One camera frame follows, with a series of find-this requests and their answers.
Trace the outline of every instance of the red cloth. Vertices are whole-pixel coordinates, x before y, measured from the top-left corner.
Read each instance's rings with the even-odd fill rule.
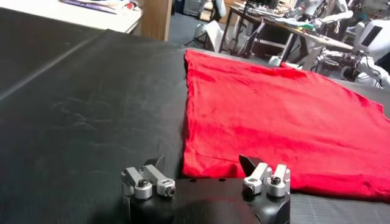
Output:
[[[319,74],[188,50],[183,173],[243,177],[240,153],[291,169],[291,187],[390,200],[382,105]]]

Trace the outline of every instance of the black table surface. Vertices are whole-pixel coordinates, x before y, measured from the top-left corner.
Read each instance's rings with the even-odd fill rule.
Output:
[[[164,155],[179,176],[184,48],[5,9],[0,27],[0,223],[124,223],[123,168]],[[341,83],[390,115],[389,92]],[[292,198],[292,223],[380,223],[390,211]]]

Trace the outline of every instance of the metal bracket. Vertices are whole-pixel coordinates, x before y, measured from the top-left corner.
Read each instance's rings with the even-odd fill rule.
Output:
[[[163,197],[173,197],[175,194],[175,181],[166,178],[153,165],[145,165],[140,171],[129,167],[121,172],[122,196],[125,203],[134,195],[136,199],[148,200],[153,194],[153,185],[156,186],[157,194]]]
[[[153,165],[146,165],[142,168],[143,176],[156,185],[157,194],[163,197],[172,197],[175,194],[175,181],[166,178]]]
[[[290,170],[279,164],[273,176],[267,179],[267,193],[275,197],[284,197],[290,193]]]
[[[259,194],[271,172],[272,169],[266,163],[259,163],[253,173],[244,178],[244,193],[252,196]]]

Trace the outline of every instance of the floor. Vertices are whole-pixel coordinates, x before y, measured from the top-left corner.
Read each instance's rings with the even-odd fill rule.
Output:
[[[175,15],[171,16],[168,42],[180,45],[189,42],[194,37],[195,28],[198,24],[207,24],[207,22],[192,16],[175,13]]]

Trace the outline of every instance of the white table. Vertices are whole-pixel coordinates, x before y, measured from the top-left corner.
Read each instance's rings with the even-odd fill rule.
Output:
[[[97,29],[111,29],[122,33],[130,33],[137,26],[142,15],[141,12],[134,10],[125,15],[115,15],[65,4],[58,0],[0,0],[0,7]]]

